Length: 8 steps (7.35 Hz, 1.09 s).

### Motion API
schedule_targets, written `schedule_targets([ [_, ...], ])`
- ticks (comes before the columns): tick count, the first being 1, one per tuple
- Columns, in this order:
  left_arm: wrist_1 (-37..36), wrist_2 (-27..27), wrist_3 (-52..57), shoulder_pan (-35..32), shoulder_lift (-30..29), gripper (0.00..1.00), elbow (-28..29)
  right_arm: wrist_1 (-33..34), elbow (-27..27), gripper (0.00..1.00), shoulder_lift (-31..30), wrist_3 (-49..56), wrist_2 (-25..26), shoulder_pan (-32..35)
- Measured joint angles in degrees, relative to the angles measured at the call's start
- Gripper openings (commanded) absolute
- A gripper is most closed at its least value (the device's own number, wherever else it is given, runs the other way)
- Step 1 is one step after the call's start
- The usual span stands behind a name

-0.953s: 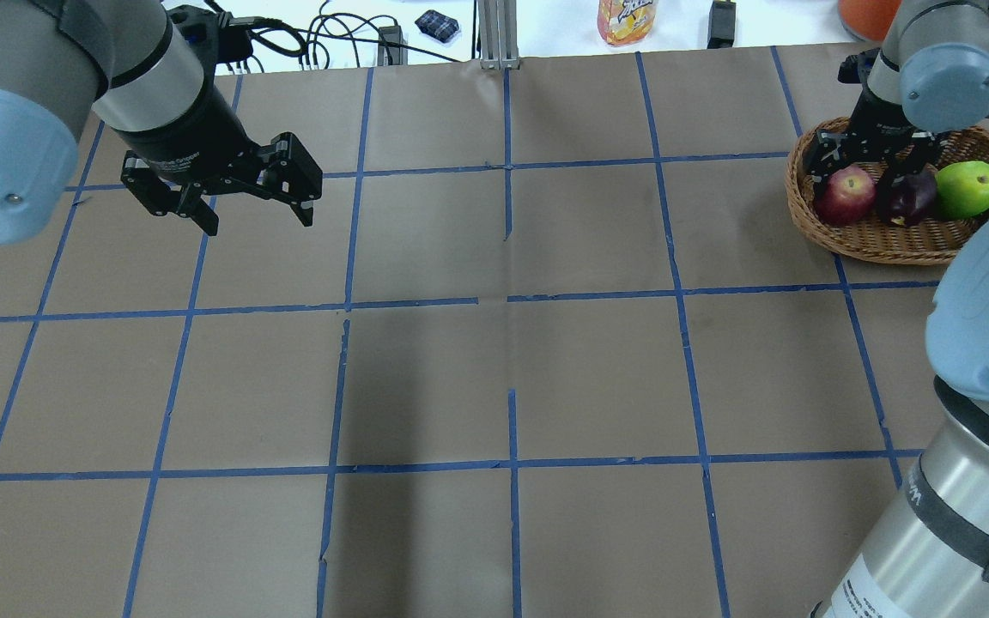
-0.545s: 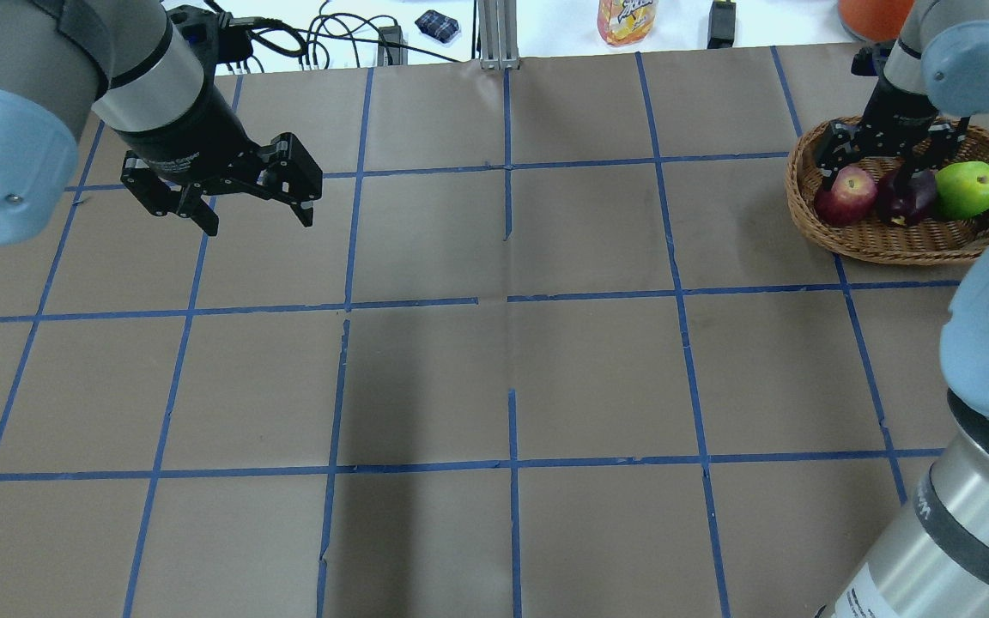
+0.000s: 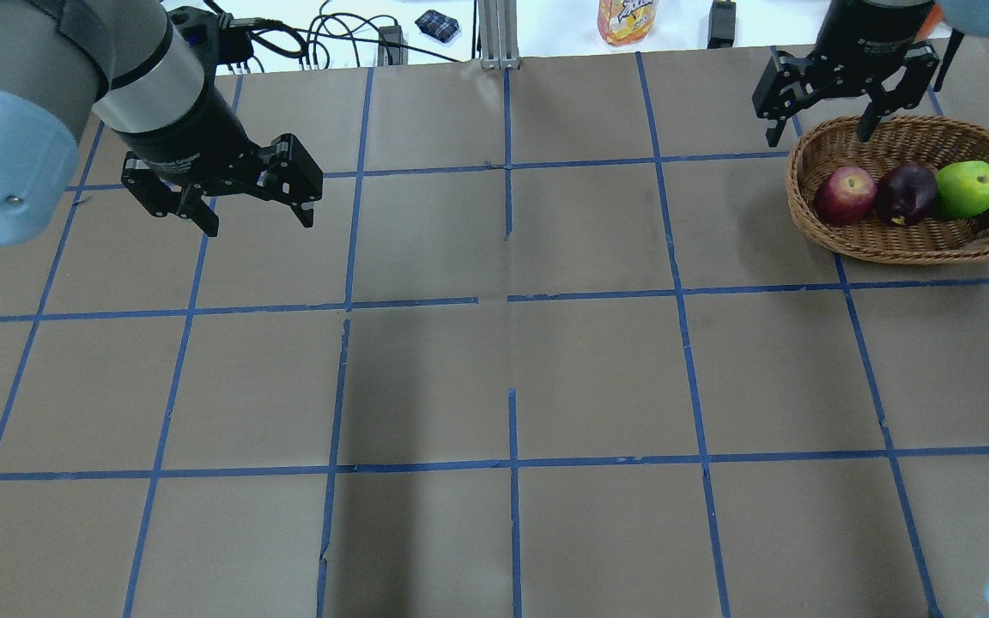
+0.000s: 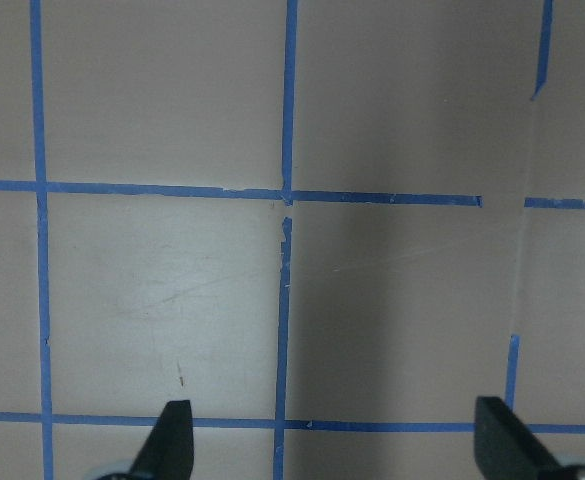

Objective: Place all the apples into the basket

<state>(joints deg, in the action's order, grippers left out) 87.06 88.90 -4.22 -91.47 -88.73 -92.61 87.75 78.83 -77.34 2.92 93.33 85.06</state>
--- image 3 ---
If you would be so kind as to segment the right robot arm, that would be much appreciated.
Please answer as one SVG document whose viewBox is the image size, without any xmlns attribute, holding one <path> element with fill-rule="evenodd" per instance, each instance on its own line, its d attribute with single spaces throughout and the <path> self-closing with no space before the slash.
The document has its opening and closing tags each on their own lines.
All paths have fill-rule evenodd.
<svg viewBox="0 0 989 618">
<path fill-rule="evenodd" d="M 856 136 L 866 142 L 895 111 L 914 109 L 946 70 L 922 36 L 934 9 L 958 34 L 989 38 L 989 1 L 832 1 L 804 58 L 775 51 L 752 94 L 770 148 L 790 118 L 817 102 L 868 99 Z"/>
</svg>

